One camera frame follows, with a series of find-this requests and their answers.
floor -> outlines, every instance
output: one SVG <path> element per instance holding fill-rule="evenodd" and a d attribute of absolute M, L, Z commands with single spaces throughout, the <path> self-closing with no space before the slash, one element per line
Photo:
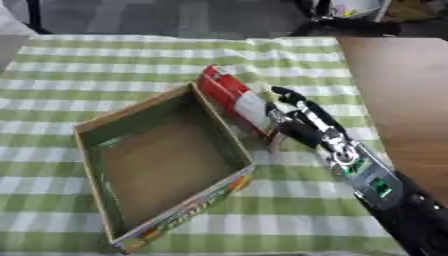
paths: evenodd
<path fill-rule="evenodd" d="M 22 21 L 24 0 L 5 0 Z M 242 39 L 292 32 L 304 17 L 285 0 L 41 0 L 55 33 L 156 34 Z"/>

open box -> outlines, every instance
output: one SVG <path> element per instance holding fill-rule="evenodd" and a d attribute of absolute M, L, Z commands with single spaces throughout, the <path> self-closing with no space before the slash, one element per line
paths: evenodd
<path fill-rule="evenodd" d="M 75 128 L 112 245 L 129 253 L 249 181 L 252 160 L 195 84 Z"/>

robotic hand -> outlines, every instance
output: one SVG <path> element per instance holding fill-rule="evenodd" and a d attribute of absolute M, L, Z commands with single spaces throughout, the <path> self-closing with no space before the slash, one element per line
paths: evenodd
<path fill-rule="evenodd" d="M 330 171 L 354 189 L 355 197 L 412 256 L 448 255 L 448 209 L 403 173 L 392 170 L 333 117 L 303 95 L 272 87 L 296 110 L 266 104 L 281 133 L 316 149 Z"/>

red and white can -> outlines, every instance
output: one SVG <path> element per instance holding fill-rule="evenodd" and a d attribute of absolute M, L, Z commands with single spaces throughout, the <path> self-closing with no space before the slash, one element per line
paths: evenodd
<path fill-rule="evenodd" d="M 210 65 L 199 77 L 198 87 L 205 95 L 244 120 L 263 139 L 272 142 L 277 131 L 265 114 L 266 101 L 236 77 L 216 65 Z"/>

tablecloth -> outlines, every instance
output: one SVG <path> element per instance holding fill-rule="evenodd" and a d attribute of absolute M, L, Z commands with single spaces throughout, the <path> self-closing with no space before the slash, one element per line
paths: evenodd
<path fill-rule="evenodd" d="M 112 253 L 73 125 L 195 80 L 213 63 L 264 97 L 278 85 L 321 103 L 386 158 L 334 38 L 34 36 L 0 77 L 0 254 Z M 247 188 L 139 253 L 400 253 L 306 147 L 247 147 L 257 165 Z"/>

